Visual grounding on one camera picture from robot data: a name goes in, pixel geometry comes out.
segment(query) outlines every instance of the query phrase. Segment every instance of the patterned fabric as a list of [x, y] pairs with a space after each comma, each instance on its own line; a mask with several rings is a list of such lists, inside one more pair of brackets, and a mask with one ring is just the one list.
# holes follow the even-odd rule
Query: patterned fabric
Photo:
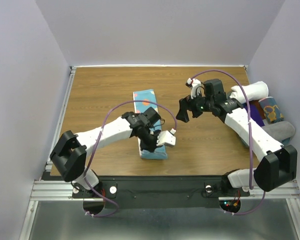
[[[133, 92], [133, 100], [146, 100], [150, 102], [156, 103], [156, 96], [155, 92], [153, 89], [148, 89], [144, 91], [134, 91]], [[136, 113], [143, 113], [145, 110], [148, 108], [153, 107], [157, 112], [158, 107], [154, 104], [147, 103], [147, 102], [135, 102], [134, 103], [134, 111]], [[162, 130], [160, 126], [160, 121], [157, 121], [155, 124], [155, 130]], [[149, 152], [147, 150], [140, 150], [140, 139], [138, 138], [138, 144], [139, 144], [139, 152], [140, 152], [140, 157], [142, 159], [156, 159], [156, 160], [161, 160], [161, 159], [167, 159], [168, 154], [166, 153], [166, 147], [158, 147], [155, 149], [154, 152]]]
[[284, 116], [279, 110], [276, 100], [272, 96], [268, 96], [259, 101], [264, 111], [265, 118], [269, 124], [278, 123], [284, 120]]

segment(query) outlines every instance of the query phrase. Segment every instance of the black motor joint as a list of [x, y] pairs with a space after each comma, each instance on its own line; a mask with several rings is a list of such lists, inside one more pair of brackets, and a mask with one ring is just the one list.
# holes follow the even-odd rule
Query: black motor joint
[[192, 112], [192, 118], [198, 118], [203, 112], [211, 112], [225, 122], [228, 113], [232, 113], [234, 109], [243, 108], [236, 99], [227, 99], [220, 79], [207, 80], [202, 84], [204, 96], [198, 92], [194, 98], [188, 95], [179, 100], [179, 112], [176, 119], [187, 123], [189, 122], [187, 111]]
[[161, 120], [161, 116], [153, 107], [149, 107], [143, 113], [126, 112], [121, 116], [130, 123], [132, 133], [130, 137], [138, 137], [141, 140], [141, 150], [154, 152], [157, 148], [157, 139], [161, 130], [152, 132], [150, 129]]

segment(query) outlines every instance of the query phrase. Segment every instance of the cable connector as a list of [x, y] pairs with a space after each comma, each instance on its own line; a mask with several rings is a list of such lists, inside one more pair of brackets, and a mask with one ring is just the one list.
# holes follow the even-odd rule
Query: cable connector
[[172, 128], [172, 129], [170, 130], [170, 133], [171, 133], [172, 135], [175, 135], [176, 131], [177, 131], [177, 130], [175, 130], [174, 128]]

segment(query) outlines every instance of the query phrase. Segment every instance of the gray cloth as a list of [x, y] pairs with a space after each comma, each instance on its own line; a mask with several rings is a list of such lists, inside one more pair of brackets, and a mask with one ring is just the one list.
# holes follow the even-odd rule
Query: gray cloth
[[263, 126], [262, 129], [275, 140], [282, 142], [295, 135], [295, 127], [288, 121], [280, 121]]

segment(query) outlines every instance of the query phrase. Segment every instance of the small white object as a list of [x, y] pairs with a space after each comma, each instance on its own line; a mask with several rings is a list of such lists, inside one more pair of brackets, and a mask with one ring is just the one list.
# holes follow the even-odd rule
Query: small white object
[[115, 186], [110, 187], [110, 193], [115, 194], [117, 192], [117, 188]]
[[[264, 99], [269, 95], [268, 86], [263, 81], [257, 81], [242, 87], [249, 101]], [[230, 94], [231, 99], [237, 99], [242, 104], [246, 102], [245, 96], [239, 86], [233, 86], [231, 90], [233, 91]]]
[[159, 133], [156, 145], [173, 147], [176, 145], [176, 137], [171, 134], [171, 132], [165, 130]]
[[72, 189], [72, 192], [74, 193], [74, 194], [77, 194], [78, 192], [79, 192], [79, 190], [78, 189], [76, 189], [75, 187]]
[[248, 186], [243, 186], [242, 190], [247, 193], [249, 192], [250, 188]]
[[177, 130], [175, 130], [174, 128], [172, 128], [172, 129], [170, 130], [170, 133], [171, 133], [172, 135], [175, 135], [176, 131], [177, 131]]
[[201, 81], [199, 81], [198, 79], [194, 78], [188, 78], [188, 80], [186, 81], [187, 84], [191, 85], [191, 98], [195, 98], [197, 96], [197, 89], [198, 87], [201, 86]]

